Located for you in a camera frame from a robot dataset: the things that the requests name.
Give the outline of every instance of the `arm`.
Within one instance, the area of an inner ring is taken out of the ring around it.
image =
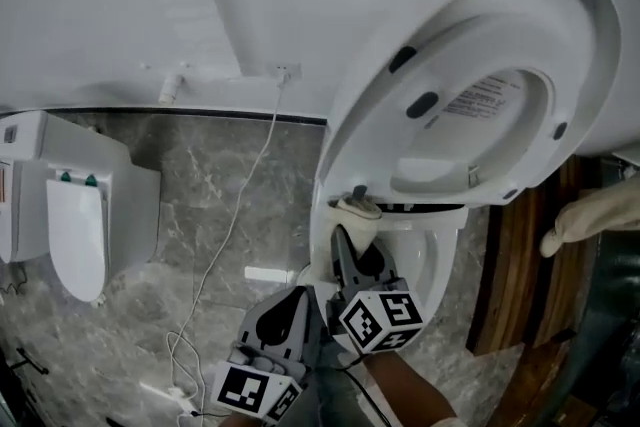
[[[220,424],[220,427],[260,427],[261,424],[262,421],[257,418],[251,418],[240,413],[232,413]]]
[[[456,417],[447,399],[396,352],[369,356],[364,365],[404,427],[430,427]]]

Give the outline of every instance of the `wooden panel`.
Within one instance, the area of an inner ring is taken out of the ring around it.
[[[544,230],[553,225],[560,210],[578,199],[580,191],[599,182],[596,164],[570,158],[545,184]],[[584,279],[586,242],[564,244],[553,258],[543,259],[524,341],[539,347],[554,337],[577,329],[576,298]]]
[[[467,348],[475,355],[522,341],[540,264],[537,249],[544,189],[525,190],[504,207],[492,207],[480,293]]]
[[[542,185],[504,207],[492,207],[487,251],[467,348],[475,355],[523,340],[534,347],[575,328],[576,297],[584,275],[585,244],[567,244],[543,259],[538,244],[597,164],[571,157]]]
[[[487,427],[529,427],[542,411],[567,360],[571,341],[525,347]]]
[[[553,418],[553,423],[559,427],[590,427],[597,414],[595,407],[569,395]]]

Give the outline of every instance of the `floor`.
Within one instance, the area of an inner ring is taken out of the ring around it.
[[[97,125],[130,148],[134,163],[162,171],[158,250],[148,264],[115,279],[101,307],[70,297],[48,257],[28,262],[28,283],[21,294],[2,296],[0,345],[6,354],[23,346],[49,368],[48,376],[29,368],[20,372],[51,426],[106,425],[109,416],[124,427],[173,427],[179,411],[143,391],[140,382],[169,386],[167,332],[178,330],[189,314],[269,124],[161,114],[65,117]],[[236,230],[186,331],[198,348],[208,385],[216,362],[228,354],[245,309],[287,286],[249,279],[247,269],[286,271],[292,283],[308,262],[308,217],[323,132],[322,127],[278,123],[245,191]],[[520,354],[514,348],[475,358],[464,348],[486,229],[487,211],[473,211],[460,235],[442,305],[422,339],[403,352],[469,427],[484,425]],[[0,286],[11,276],[18,280],[19,269],[0,267]],[[180,350],[177,355],[195,369],[192,354]],[[367,384],[377,397],[379,392]],[[215,425],[216,420],[206,423]]]

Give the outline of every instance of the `power cord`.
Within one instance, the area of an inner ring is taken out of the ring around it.
[[[22,265],[20,265],[20,270],[22,271],[22,281],[20,281],[20,283],[18,283],[17,285],[14,283],[9,283],[9,285],[7,286],[7,288],[1,288],[0,287],[0,292],[5,294],[5,295],[9,295],[9,291],[13,288],[13,290],[15,290],[16,295],[18,295],[20,293],[20,287],[23,285],[26,285],[29,282],[29,279],[27,278],[27,271],[24,270],[24,267]]]
[[[368,354],[363,354],[359,358],[354,359],[351,363],[349,363],[346,367],[331,367],[333,370],[337,370],[338,372],[346,372],[347,370],[352,369],[356,365],[362,363],[364,359],[368,356]]]
[[[180,370],[182,370],[184,372],[184,374],[191,380],[191,382],[196,385],[196,391],[189,397],[189,399],[195,397],[198,394],[198,391],[200,390],[200,387],[199,387],[197,381],[191,376],[191,374],[175,358],[176,346],[178,345],[178,343],[183,341],[196,354],[196,358],[197,358],[197,361],[198,361],[198,372],[200,374],[200,380],[202,381],[202,397],[201,397],[201,400],[200,400],[200,411],[204,411],[204,401],[205,401],[205,395],[206,395],[206,383],[205,383],[204,377],[202,375],[202,369],[200,367],[200,356],[198,355],[198,351],[191,344],[191,342],[189,342],[184,337],[184,330],[187,327],[187,325],[189,324],[189,322],[191,321],[191,319],[193,318],[193,314],[196,311],[196,305],[198,304],[198,300],[200,299],[200,295],[202,294],[202,290],[204,289],[204,284],[205,284],[205,282],[207,280],[207,277],[209,276],[209,273],[213,269],[213,266],[215,265],[216,261],[218,260],[218,257],[222,254],[222,251],[224,250],[224,248],[226,247],[227,243],[229,242],[229,239],[231,238],[231,233],[233,232],[233,229],[234,229],[234,227],[236,225],[236,220],[238,219],[238,213],[240,211],[240,206],[241,206],[241,203],[242,203],[242,194],[244,193],[244,190],[246,189],[247,185],[249,185],[249,182],[251,181],[251,178],[253,177],[253,173],[255,172],[256,168],[258,167],[258,164],[260,163],[260,160],[262,159],[263,155],[267,151],[267,148],[269,147],[269,143],[271,142],[271,136],[273,135],[273,129],[275,128],[275,124],[276,124],[276,118],[278,116],[278,110],[280,108],[280,102],[282,100],[282,93],[284,92],[284,86],[285,86],[285,84],[287,82],[289,82],[290,79],[291,79],[291,75],[289,73],[285,73],[282,76],[282,80],[281,80],[280,84],[278,85],[278,88],[280,89],[280,92],[278,93],[278,100],[276,101],[276,106],[275,106],[275,108],[273,110],[273,116],[271,118],[271,126],[269,127],[269,133],[267,135],[267,140],[265,141],[264,146],[260,150],[260,153],[258,153],[258,156],[256,157],[256,160],[253,163],[253,166],[251,167],[251,171],[249,171],[249,175],[247,176],[247,178],[245,179],[244,183],[242,184],[242,187],[240,187],[240,191],[238,192],[238,197],[236,199],[235,210],[234,210],[233,216],[231,218],[231,224],[229,225],[229,230],[227,231],[227,235],[224,238],[224,240],[222,241],[222,244],[220,245],[220,248],[216,252],[215,256],[211,259],[211,263],[209,264],[209,267],[207,267],[207,270],[205,271],[204,275],[202,276],[202,280],[200,282],[200,287],[198,288],[198,292],[196,293],[196,296],[195,296],[195,298],[193,300],[193,305],[191,307],[191,311],[189,313],[189,316],[187,317],[187,319],[182,324],[182,327],[180,328],[180,332],[179,333],[175,333],[173,331],[170,331],[169,333],[167,333],[167,347],[169,349],[169,356],[171,358],[171,383],[175,386],[174,366],[178,365],[178,368],[180,368]],[[170,346],[170,343],[169,343],[169,336],[171,334],[174,334],[177,337],[176,341],[173,343],[172,346]],[[204,425],[204,417],[205,416],[207,416],[207,415],[200,414],[200,426],[201,427]],[[180,418],[181,417],[182,417],[182,415],[178,416],[178,418],[176,419],[176,422],[177,422],[178,426],[180,425]]]
[[[371,405],[373,410],[380,417],[380,420],[382,420],[382,423],[384,423],[387,427],[391,427],[391,422],[389,421],[389,419],[384,415],[382,411],[380,411],[380,408],[373,401],[371,396],[367,393],[367,390],[364,389],[364,386],[360,384],[360,381],[358,381],[348,370],[339,370],[339,372],[344,372],[345,374],[347,374],[347,377],[349,377],[349,379],[351,379],[353,383],[360,389],[360,391],[364,395],[364,398],[367,399],[367,402]]]
[[[214,415],[213,413],[198,413],[197,411],[191,411],[191,416],[215,416],[216,418],[226,418],[229,415]]]

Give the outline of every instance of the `fiducial marker cube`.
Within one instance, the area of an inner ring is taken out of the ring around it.
[[[301,394],[302,388],[290,376],[220,361],[211,399],[220,407],[275,425]]]
[[[340,322],[362,354],[396,351],[426,326],[422,305],[413,292],[358,292]]]

